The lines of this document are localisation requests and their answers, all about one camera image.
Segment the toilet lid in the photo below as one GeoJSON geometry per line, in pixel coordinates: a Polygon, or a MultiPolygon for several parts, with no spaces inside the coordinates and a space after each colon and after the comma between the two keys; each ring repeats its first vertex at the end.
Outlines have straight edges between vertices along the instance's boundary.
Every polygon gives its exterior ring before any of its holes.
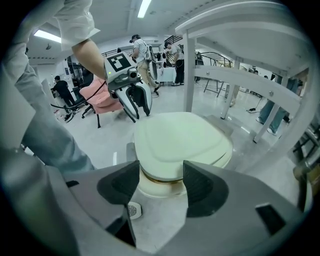
{"type": "Polygon", "coordinates": [[[144,173],[159,181],[183,178],[183,161],[223,168],[233,145],[226,135],[190,112],[161,113],[137,122],[134,145],[144,173]]]}

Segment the backpack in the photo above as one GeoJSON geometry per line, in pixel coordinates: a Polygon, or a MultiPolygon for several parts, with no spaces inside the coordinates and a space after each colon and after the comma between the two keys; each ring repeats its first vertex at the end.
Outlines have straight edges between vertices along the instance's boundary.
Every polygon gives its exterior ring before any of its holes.
{"type": "Polygon", "coordinates": [[[151,45],[147,45],[144,41],[143,41],[143,43],[146,46],[146,52],[145,52],[144,59],[147,62],[156,62],[154,51],[152,50],[152,46],[151,45]]]}
{"type": "Polygon", "coordinates": [[[184,52],[184,45],[183,45],[183,44],[178,44],[178,46],[180,47],[181,52],[183,53],[183,55],[185,55],[185,52],[184,52]]]}

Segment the ceiling light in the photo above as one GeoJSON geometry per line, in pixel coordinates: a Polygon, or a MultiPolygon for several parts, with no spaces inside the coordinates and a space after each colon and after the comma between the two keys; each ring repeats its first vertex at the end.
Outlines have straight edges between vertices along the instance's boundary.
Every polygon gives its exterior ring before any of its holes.
{"type": "Polygon", "coordinates": [[[140,6],[140,10],[138,13],[138,18],[143,18],[146,14],[146,11],[151,3],[151,0],[143,0],[140,6]]]}
{"type": "Polygon", "coordinates": [[[53,35],[53,34],[50,34],[48,32],[45,32],[45,31],[42,31],[40,29],[38,29],[35,33],[34,33],[34,36],[36,37],[40,37],[40,38],[45,38],[45,39],[49,39],[49,40],[52,40],[52,41],[55,41],[55,42],[58,42],[61,44],[61,38],[56,36],[56,35],[53,35]]]}

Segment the jeans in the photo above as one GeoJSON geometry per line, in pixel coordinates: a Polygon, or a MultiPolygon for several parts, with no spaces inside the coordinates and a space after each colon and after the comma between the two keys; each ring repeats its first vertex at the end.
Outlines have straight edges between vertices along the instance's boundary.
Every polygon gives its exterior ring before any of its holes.
{"type": "MultiPolygon", "coordinates": [[[[287,88],[296,93],[298,89],[298,80],[297,79],[289,79],[287,88]]],[[[267,121],[268,116],[270,115],[270,112],[272,108],[274,107],[274,103],[271,100],[268,100],[267,103],[264,105],[264,107],[260,111],[259,119],[264,124],[267,121]]],[[[282,107],[279,108],[278,112],[275,114],[275,117],[273,121],[271,122],[269,128],[272,130],[272,132],[276,133],[282,119],[287,114],[287,111],[285,111],[282,107]]]]}
{"type": "Polygon", "coordinates": [[[178,59],[175,65],[176,65],[175,83],[182,84],[185,80],[185,61],[183,59],[178,59]]]}
{"type": "Polygon", "coordinates": [[[89,157],[57,120],[39,78],[29,64],[15,87],[35,110],[22,144],[30,148],[44,164],[56,167],[62,173],[94,170],[89,157]]]}

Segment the toilet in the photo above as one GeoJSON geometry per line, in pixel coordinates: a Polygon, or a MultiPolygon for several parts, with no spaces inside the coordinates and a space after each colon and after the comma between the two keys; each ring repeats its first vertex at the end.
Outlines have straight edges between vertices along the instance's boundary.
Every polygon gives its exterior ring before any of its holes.
{"type": "Polygon", "coordinates": [[[183,161],[224,168],[233,144],[222,130],[190,112],[160,113],[135,125],[134,147],[140,161],[138,189],[152,198],[186,193],[183,161]]]}

